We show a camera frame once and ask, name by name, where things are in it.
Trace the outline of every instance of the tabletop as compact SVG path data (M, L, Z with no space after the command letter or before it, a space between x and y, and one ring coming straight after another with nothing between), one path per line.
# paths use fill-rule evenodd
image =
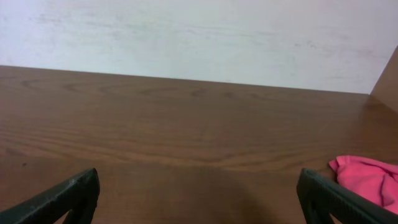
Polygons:
M368 95L0 66L0 210L95 167L93 223L305 223L301 168L396 136Z

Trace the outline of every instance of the towel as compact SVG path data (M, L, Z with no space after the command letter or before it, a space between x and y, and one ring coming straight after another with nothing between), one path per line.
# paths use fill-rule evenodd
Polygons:
M329 162L340 185L398 214L398 166L359 156Z

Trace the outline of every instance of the white wall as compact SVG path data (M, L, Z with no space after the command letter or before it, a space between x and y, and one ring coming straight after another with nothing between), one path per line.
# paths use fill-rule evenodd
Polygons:
M0 64L369 93L397 0L0 0Z

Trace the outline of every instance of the cloth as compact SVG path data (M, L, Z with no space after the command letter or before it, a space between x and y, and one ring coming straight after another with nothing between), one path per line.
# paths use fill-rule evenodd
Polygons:
M340 185L398 214L398 166L359 156L329 162Z

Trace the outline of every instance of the black object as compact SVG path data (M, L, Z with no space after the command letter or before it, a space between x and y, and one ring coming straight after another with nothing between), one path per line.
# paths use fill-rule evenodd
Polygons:
M313 170L302 169L297 195L308 224L333 224L330 214L344 224L398 223L398 215Z
M41 194L0 213L1 224L54 223L68 213L64 224L89 224L100 195L96 169L88 169Z

